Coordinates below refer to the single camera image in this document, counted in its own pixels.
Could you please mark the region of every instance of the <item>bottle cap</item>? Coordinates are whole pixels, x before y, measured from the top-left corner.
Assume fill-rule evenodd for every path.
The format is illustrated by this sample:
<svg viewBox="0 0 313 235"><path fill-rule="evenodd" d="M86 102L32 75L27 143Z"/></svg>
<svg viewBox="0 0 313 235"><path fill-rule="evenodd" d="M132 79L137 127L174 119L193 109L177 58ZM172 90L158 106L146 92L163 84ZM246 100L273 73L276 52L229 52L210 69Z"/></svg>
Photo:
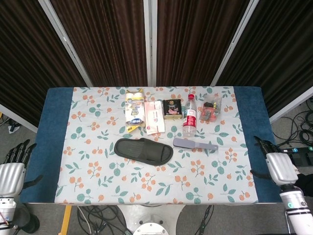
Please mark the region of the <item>bottle cap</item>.
<svg viewBox="0 0 313 235"><path fill-rule="evenodd" d="M189 94L189 95L188 95L188 99L189 99L189 100L195 99L195 95L194 95L194 94Z"/></svg>

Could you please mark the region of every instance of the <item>gray spatula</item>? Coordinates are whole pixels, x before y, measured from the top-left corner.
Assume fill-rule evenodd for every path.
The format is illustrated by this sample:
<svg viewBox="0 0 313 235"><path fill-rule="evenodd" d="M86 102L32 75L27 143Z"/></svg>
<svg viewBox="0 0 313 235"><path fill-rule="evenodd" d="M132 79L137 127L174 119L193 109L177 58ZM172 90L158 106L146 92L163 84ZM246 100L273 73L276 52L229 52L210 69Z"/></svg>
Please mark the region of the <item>gray spatula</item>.
<svg viewBox="0 0 313 235"><path fill-rule="evenodd" d="M208 143L198 143L190 140L183 140L174 138L173 145L176 147L182 147L182 148L204 148L204 149L210 149L210 150L218 150L219 147L215 144L208 144Z"/></svg>

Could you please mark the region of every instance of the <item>yellow package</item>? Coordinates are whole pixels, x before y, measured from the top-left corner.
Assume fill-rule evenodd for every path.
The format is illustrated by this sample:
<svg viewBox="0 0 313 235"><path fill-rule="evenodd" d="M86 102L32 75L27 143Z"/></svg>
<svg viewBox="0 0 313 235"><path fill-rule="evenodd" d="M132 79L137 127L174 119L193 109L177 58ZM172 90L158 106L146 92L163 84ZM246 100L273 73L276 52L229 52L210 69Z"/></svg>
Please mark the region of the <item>yellow package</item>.
<svg viewBox="0 0 313 235"><path fill-rule="evenodd" d="M145 95L143 89L136 92L126 91L125 94L125 123L127 132L139 126L145 126Z"/></svg>

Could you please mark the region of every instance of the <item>black slipper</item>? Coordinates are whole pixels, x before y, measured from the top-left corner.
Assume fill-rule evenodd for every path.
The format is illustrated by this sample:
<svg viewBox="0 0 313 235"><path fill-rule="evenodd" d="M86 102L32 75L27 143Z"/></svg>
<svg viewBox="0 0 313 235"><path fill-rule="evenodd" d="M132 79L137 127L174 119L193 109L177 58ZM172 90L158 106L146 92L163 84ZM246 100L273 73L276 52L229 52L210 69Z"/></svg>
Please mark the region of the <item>black slipper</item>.
<svg viewBox="0 0 313 235"><path fill-rule="evenodd" d="M114 152L123 158L150 165L163 165L173 155L171 146L145 138L139 140L120 139L115 143Z"/></svg>

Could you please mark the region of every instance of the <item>snack package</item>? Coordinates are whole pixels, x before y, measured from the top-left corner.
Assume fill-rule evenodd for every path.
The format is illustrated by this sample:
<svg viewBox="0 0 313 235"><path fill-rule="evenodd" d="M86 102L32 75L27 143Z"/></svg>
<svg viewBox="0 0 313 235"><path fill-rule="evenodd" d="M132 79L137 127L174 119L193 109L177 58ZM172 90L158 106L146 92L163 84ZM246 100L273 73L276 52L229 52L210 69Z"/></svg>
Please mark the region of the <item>snack package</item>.
<svg viewBox="0 0 313 235"><path fill-rule="evenodd" d="M221 105L222 97L206 95L199 119L203 121L215 121L217 116L221 113Z"/></svg>
<svg viewBox="0 0 313 235"><path fill-rule="evenodd" d="M127 132L139 126L145 126L145 95L143 89L136 92L126 91L125 94L125 123Z"/></svg>
<svg viewBox="0 0 313 235"><path fill-rule="evenodd" d="M148 135L165 132L161 101L145 102L145 114Z"/></svg>
<svg viewBox="0 0 313 235"><path fill-rule="evenodd" d="M180 99L163 100L164 119L181 119L181 101Z"/></svg>

